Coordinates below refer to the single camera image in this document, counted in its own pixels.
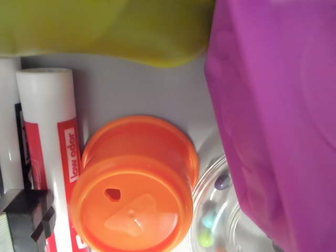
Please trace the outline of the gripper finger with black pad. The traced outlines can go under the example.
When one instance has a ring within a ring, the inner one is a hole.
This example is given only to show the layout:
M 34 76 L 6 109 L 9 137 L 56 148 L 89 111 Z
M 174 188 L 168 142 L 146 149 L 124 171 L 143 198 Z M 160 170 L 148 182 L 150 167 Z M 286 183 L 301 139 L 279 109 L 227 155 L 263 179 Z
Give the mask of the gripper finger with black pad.
M 1 251 L 46 251 L 56 213 L 50 190 L 12 189 L 1 196 Z

